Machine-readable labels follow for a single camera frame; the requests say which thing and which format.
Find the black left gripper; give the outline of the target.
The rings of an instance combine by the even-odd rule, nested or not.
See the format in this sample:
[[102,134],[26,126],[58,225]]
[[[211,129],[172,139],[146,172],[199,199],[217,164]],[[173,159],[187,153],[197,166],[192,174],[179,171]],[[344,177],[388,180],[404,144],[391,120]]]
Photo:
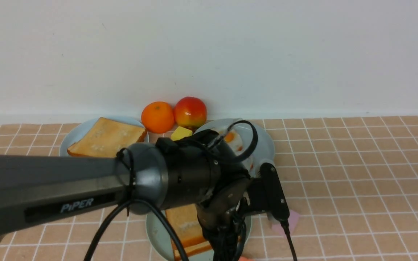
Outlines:
[[216,183],[212,195],[196,205],[204,238],[211,245],[214,261],[237,261],[246,241],[246,223],[237,211],[246,202],[244,193],[250,180],[245,177]]

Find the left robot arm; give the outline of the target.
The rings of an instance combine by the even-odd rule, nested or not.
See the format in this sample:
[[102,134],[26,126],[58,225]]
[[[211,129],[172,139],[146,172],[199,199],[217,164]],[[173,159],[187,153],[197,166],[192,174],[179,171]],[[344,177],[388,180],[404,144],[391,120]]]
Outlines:
[[196,204],[214,261],[237,261],[246,226],[234,208],[250,182],[241,161],[229,148],[212,151],[195,140],[169,138],[133,144],[113,158],[0,155],[0,242],[15,231],[116,206],[95,233],[86,261],[124,209],[153,212],[187,261],[162,211]]

